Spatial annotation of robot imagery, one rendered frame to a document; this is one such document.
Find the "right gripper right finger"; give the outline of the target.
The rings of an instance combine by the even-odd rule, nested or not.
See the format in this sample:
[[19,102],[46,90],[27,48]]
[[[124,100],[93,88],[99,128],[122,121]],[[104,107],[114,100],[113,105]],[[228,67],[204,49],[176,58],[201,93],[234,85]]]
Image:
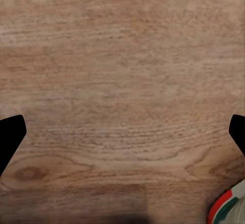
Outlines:
[[240,150],[245,156],[245,117],[240,115],[233,115],[230,126],[229,134],[236,142]]

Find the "gym shoe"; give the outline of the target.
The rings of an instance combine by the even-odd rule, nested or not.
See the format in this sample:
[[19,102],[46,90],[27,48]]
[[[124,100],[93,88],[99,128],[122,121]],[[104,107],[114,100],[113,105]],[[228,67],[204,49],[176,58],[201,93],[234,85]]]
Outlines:
[[219,196],[208,210],[207,224],[245,224],[245,179]]

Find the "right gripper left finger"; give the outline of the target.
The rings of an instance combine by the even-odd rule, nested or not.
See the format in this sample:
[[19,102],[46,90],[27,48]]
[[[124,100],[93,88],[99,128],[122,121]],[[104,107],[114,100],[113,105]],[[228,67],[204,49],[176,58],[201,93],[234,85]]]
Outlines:
[[0,176],[27,133],[22,115],[0,120]]

